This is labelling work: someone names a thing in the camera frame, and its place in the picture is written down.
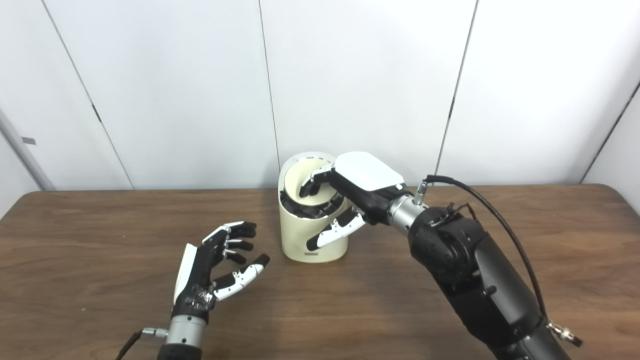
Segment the robotic arm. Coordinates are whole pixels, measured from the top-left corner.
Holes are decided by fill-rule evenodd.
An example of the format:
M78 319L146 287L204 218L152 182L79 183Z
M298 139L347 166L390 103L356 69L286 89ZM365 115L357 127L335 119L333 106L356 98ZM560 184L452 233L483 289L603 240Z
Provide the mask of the robotic arm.
M428 177L414 195L402 176L373 155L349 152L338 156L334 164L309 175L300 196L314 195L322 183L328 183L353 207L309 239L307 247L316 250L365 223L390 225L407 236L413 258L431 273L471 335L497 359L570 360L552 334L577 346L582 341L547 319L542 303L536 301L470 206L430 208L422 203L427 183L437 181L457 183L446 177ZM460 213L465 206L473 219Z
M135 333L116 360L120 360L141 335L166 339L157 360L200 360L209 312L217 301L230 297L252 282L269 263L269 256L262 254L253 263L211 280L211 270L224 259L240 265L246 263L246 258L235 249L253 249L252 243L240 237L255 237L255 228L251 222L224 224L207 235L199 247L187 244L175 283L169 330L144 328Z

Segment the cream cylindrical container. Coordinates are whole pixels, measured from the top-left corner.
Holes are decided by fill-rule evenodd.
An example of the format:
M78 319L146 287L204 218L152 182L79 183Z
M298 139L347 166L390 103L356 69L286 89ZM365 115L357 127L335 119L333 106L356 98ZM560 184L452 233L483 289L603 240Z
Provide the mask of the cream cylindrical container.
M307 240L319 234L345 211L347 200L329 184L323 184L317 195L299 196L305 178L312 171L334 161L333 156L323 152L303 152L282 166L278 180L280 234L282 251L290 259L303 263L325 263L340 258L347 251L346 236L316 251L307 249Z

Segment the black finger segment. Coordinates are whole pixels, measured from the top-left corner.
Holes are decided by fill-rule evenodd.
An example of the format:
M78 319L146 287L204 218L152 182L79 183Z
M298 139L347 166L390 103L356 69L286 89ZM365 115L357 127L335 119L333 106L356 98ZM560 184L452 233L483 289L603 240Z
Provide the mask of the black finger segment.
M228 252L227 253L227 259L235 262L236 264L240 264L240 265L244 265L246 264L246 257L240 255L240 254L236 254L233 252Z
M307 240L307 249L309 251L316 251L317 249L320 249L318 247L318 235L316 235L313 238Z
M258 228L258 225L255 222L245 221L243 222L241 227L256 230L256 228Z
M271 261L271 258L267 254L261 254L255 260L253 260L253 265L262 265L262 267L266 267L267 264Z
M228 249L240 249L245 251L253 250L253 244L244 240L239 240L239 241L230 240L227 243L227 247Z
M236 278L233 273L229 273L227 275L222 275L221 277L214 279L213 282L216 283L216 290L228 288L236 283Z
M319 184L319 183L303 184L302 187L300 188L300 193L298 195L300 197L317 195L318 192L320 192L320 185L322 184Z
M338 217L335 218L335 221L338 222L338 225L340 225L340 227L345 227L357 216L358 216L358 213L353 211L353 208L351 208L343 212L342 214L338 215Z
M255 228L247 227L247 228L239 228L239 229L231 229L231 234L229 234L232 238L254 238L255 237Z

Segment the white fingertip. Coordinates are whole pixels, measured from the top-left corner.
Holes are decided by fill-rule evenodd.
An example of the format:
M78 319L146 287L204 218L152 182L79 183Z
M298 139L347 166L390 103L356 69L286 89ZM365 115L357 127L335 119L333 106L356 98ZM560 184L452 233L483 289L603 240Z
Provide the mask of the white fingertip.
M236 283L227 288L222 288L214 291L213 295L218 298L218 301L228 298L229 296L244 289L244 287L252 282L258 276L258 274L262 272L263 269L264 266L254 264L249 265L249 267L243 273L239 271L233 272Z
M229 222L229 223L225 224L225 226L236 227L236 226L240 226L242 224L244 224L244 221L236 221L236 222Z
M173 304L178 295L184 290L191 276L191 269L193 268L193 262L196 258L196 252L198 248L192 244L187 244L184 247L184 253L182 255L182 261L180 262L180 269L178 270L178 278L175 280L175 290L173 291Z
M325 247L334 241L340 240L345 236L349 236L355 233L359 228L363 227L364 224L366 223L361 214L357 214L357 216L344 227L340 226L338 221L334 220L331 223L331 229L321 232L320 236L318 236L317 246L319 248Z

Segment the silver cylinder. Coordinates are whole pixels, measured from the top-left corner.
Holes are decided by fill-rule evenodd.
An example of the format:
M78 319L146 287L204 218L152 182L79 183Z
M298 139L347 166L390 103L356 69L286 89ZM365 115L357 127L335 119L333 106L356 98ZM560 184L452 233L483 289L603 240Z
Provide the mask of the silver cylinder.
M169 330L155 327L146 327L142 329L142 335L166 339L166 337L169 336Z
M413 203L413 196L402 195L391 202L387 213L389 223L404 235L409 235L409 228L427 206Z
M167 344L185 344L200 348L207 323L195 316L177 315L171 318Z

